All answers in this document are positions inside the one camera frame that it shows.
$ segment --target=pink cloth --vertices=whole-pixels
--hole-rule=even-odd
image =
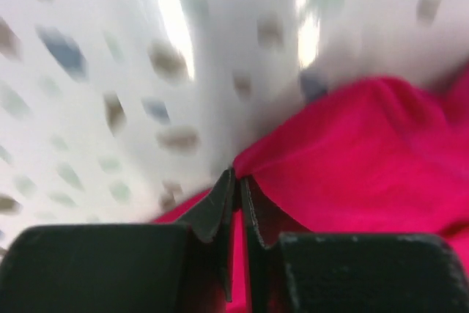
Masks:
[[[395,78],[357,81],[309,104],[234,168],[312,231],[435,233],[469,268],[469,70],[441,95]],[[240,222],[234,273],[243,273]],[[228,312],[244,311],[243,290],[237,282]]]

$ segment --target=spot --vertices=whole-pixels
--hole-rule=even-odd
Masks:
[[[67,163],[60,163],[57,168],[57,174],[70,186],[76,188],[77,190],[84,191],[84,187],[80,181],[80,178],[75,173],[75,170],[67,164]]]
[[[210,11],[208,0],[180,0],[184,13],[188,16],[189,21],[203,25],[209,17]]]
[[[37,36],[71,79],[77,82],[87,81],[86,60],[73,38],[56,29],[41,28],[37,29]]]
[[[49,194],[49,199],[65,207],[76,207],[75,201],[71,199],[70,196],[68,196],[67,194],[63,194],[61,192],[54,192],[52,194]]]
[[[17,213],[21,206],[12,197],[0,194],[0,214]]]
[[[108,46],[109,52],[111,53],[113,59],[116,62],[121,62],[124,59],[122,51],[120,50],[119,44],[117,43],[116,38],[108,32],[104,33],[104,40]]]
[[[62,95],[62,91],[57,83],[50,77],[43,77],[37,82],[44,95],[49,98],[57,98]]]
[[[442,0],[418,0],[417,20],[419,23],[430,26],[436,18]]]
[[[121,169],[120,162],[115,157],[102,157],[98,160],[98,163],[101,169],[108,174],[118,172]]]
[[[36,191],[36,185],[29,177],[24,175],[14,177],[13,184],[18,192],[25,197],[31,196]]]
[[[57,135],[52,136],[51,144],[53,148],[58,152],[65,152],[68,150],[67,143],[65,143],[65,140],[60,136],[57,136]]]
[[[172,195],[180,195],[182,194],[182,187],[179,183],[171,180],[163,180],[163,187],[167,193]]]
[[[18,38],[7,23],[0,18],[0,53],[9,59],[16,59],[18,55]]]
[[[149,59],[153,70],[163,75],[170,84],[178,84],[188,77],[184,56],[168,45],[153,43],[149,49]]]
[[[172,152],[194,152],[200,144],[199,134],[189,126],[169,128],[156,139],[162,148]]]
[[[122,108],[119,98],[114,93],[105,95],[104,103],[106,105],[106,121],[109,130],[114,134],[125,124],[126,118],[124,109]]]
[[[284,46],[284,33],[280,20],[268,15],[257,21],[257,41],[263,48]]]
[[[160,195],[158,200],[158,204],[160,205],[161,210],[168,211],[176,205],[176,199],[174,199],[174,195],[170,193],[163,193]]]
[[[11,154],[9,154],[8,151],[2,146],[0,146],[0,159],[2,159],[5,163],[9,165],[11,165],[13,161]]]
[[[169,123],[169,115],[164,102],[153,98],[143,98],[141,104],[149,117],[162,124]]]
[[[233,87],[240,99],[249,99],[252,91],[251,76],[247,73],[233,73]]]
[[[119,203],[128,203],[130,200],[130,189],[122,181],[116,181],[109,186],[113,198]]]
[[[23,98],[6,85],[0,86],[0,106],[16,119],[23,119],[31,113]]]
[[[313,70],[300,73],[300,88],[307,103],[314,102],[328,93],[327,87],[321,83],[321,75]]]

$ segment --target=blurry background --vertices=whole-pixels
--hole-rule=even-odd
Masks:
[[[35,224],[148,221],[358,76],[432,85],[468,57],[469,3],[0,0],[0,54],[6,249]]]

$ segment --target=black plastic piece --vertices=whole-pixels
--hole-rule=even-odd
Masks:
[[[454,252],[434,235],[283,234],[290,312],[469,312]]]
[[[225,312],[234,184],[224,172],[173,224],[26,230],[0,266],[0,312]]]
[[[251,312],[469,312],[464,271],[439,237],[314,234],[251,178],[241,195]]]

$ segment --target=red fabric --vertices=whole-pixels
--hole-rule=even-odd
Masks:
[[[309,104],[234,160],[316,232],[430,232],[469,268],[469,70],[445,94],[364,79]],[[234,303],[244,312],[236,217]]]

